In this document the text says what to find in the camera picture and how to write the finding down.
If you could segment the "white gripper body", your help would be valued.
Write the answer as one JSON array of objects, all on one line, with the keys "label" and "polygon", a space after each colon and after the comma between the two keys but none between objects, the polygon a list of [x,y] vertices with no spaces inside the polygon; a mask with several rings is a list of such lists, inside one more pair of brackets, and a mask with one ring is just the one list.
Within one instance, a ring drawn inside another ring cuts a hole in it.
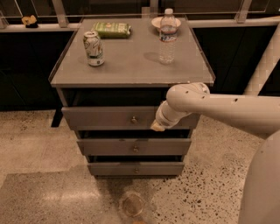
[{"label": "white gripper body", "polygon": [[163,101],[157,109],[154,121],[157,121],[167,130],[177,125],[182,118],[189,115],[189,112],[176,111],[167,101]]}]

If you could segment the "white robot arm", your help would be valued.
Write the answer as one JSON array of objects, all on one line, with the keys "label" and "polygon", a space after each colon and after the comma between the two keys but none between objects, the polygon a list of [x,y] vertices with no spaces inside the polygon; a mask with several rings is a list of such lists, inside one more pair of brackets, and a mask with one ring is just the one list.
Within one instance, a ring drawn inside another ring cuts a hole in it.
[{"label": "white robot arm", "polygon": [[238,224],[280,224],[280,97],[259,95],[279,61],[279,36],[277,29],[244,94],[212,94],[202,82],[175,85],[150,126],[163,131],[197,113],[264,139],[248,168]]}]

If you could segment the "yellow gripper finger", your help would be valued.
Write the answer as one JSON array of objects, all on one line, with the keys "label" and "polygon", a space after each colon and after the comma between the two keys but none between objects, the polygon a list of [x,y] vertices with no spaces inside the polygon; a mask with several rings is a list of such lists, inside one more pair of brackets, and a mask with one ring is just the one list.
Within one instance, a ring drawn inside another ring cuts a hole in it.
[{"label": "yellow gripper finger", "polygon": [[160,125],[157,121],[154,121],[151,124],[150,128],[154,131],[164,131],[165,130],[165,128],[162,125]]}]

